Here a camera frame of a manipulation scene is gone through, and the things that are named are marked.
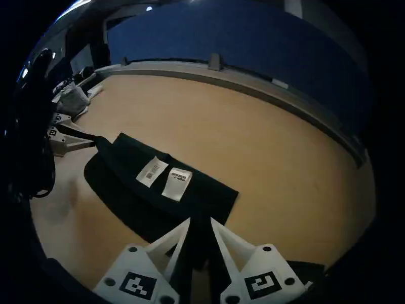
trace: barcode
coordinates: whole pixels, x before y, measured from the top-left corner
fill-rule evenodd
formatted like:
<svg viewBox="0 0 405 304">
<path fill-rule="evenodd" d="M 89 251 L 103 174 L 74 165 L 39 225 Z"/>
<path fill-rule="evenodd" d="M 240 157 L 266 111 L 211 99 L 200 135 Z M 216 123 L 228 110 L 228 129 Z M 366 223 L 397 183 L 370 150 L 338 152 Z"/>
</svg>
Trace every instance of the barcode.
<svg viewBox="0 0 405 304">
<path fill-rule="evenodd" d="M 159 165 L 154 165 L 153 168 L 150 169 L 150 172 L 146 175 L 146 178 L 151 179 L 152 176 L 159 170 L 159 168 Z"/>
</svg>

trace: clothing label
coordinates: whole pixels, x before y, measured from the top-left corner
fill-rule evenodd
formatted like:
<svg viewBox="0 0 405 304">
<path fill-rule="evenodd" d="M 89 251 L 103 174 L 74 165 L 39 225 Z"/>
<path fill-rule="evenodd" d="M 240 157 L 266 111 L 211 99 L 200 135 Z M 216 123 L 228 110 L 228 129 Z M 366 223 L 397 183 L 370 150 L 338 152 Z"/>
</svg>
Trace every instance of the clothing label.
<svg viewBox="0 0 405 304">
<path fill-rule="evenodd" d="M 171 169 L 162 195 L 180 202 L 192 176 L 193 173 L 190 171 L 179 168 Z"/>
<path fill-rule="evenodd" d="M 154 157 L 146 166 L 139 172 L 136 180 L 150 187 L 157 177 L 166 169 L 169 164 L 162 162 L 157 157 Z"/>
</svg>

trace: wooden table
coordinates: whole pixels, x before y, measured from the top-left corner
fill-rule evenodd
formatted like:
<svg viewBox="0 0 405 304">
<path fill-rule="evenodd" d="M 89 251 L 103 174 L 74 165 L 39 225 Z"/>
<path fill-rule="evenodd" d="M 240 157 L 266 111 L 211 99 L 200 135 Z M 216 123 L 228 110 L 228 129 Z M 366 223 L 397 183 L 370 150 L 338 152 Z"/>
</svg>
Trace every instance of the wooden table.
<svg viewBox="0 0 405 304">
<path fill-rule="evenodd" d="M 189 80 L 122 75 L 103 85 L 78 121 L 83 130 L 111 142 L 124 132 L 239 191 L 226 226 L 248 242 L 330 266 L 374 217 L 370 163 L 357 169 L 339 144 L 293 114 Z M 55 158 L 53 192 L 31 201 L 45 253 L 90 289 L 126 244 L 147 245 L 85 181 L 96 151 Z"/>
</svg>

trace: black t-shirt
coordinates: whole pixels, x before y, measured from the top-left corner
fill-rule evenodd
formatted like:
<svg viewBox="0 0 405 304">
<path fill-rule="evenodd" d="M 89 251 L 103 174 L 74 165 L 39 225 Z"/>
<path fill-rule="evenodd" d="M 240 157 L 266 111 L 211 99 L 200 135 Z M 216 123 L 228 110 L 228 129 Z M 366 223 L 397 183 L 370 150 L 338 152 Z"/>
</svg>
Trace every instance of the black t-shirt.
<svg viewBox="0 0 405 304">
<path fill-rule="evenodd" d="M 156 241 L 189 217 L 196 222 L 212 217 L 225 224 L 237 191 L 123 133 L 113 144 L 97 137 L 96 147 L 98 153 L 85 167 L 86 181 L 107 207 L 145 241 Z M 136 176 L 154 157 L 169 165 L 148 188 Z M 193 173 L 180 202 L 161 195 L 173 167 Z M 203 243 L 204 233 L 199 237 Z M 200 255 L 195 263 L 201 267 L 204 260 Z"/>
</svg>

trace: blue wall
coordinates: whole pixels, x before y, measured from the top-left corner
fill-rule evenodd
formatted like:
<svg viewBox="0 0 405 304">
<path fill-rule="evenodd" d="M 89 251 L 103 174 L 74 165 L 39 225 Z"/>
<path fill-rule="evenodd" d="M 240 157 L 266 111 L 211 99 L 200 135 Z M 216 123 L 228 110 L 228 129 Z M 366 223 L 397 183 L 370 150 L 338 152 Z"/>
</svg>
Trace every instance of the blue wall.
<svg viewBox="0 0 405 304">
<path fill-rule="evenodd" d="M 331 110 L 352 132 L 372 106 L 370 83 L 351 57 L 311 24 L 249 0 L 195 0 L 130 18 L 108 33 L 111 61 L 208 60 L 279 79 Z"/>
</svg>

